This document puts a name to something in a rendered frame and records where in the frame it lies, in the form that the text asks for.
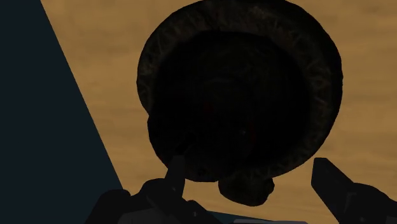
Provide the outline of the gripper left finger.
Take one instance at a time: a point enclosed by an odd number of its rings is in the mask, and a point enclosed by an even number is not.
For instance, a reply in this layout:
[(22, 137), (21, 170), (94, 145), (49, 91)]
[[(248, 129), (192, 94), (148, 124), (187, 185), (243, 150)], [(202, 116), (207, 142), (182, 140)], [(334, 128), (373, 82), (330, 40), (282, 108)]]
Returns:
[(185, 158), (175, 156), (164, 178), (151, 179), (140, 191), (109, 190), (95, 203), (85, 224), (222, 224), (194, 200), (185, 200)]

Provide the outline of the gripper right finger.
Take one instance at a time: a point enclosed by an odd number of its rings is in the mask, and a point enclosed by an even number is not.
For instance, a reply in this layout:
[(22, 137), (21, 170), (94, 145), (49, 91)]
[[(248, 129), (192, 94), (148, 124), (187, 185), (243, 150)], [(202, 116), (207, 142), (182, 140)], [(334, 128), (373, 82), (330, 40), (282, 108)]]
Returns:
[(353, 182), (327, 158), (314, 159), (311, 186), (338, 224), (397, 224), (397, 201)]

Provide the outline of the dark round bowl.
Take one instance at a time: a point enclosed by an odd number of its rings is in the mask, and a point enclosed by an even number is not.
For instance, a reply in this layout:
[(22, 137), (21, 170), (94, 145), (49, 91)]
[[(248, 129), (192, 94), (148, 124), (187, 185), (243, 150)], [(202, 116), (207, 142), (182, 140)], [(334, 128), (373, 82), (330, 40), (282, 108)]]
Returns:
[(287, 0), (198, 0), (146, 40), (137, 93), (164, 165), (196, 182), (270, 179), (313, 157), (338, 116), (342, 59)]

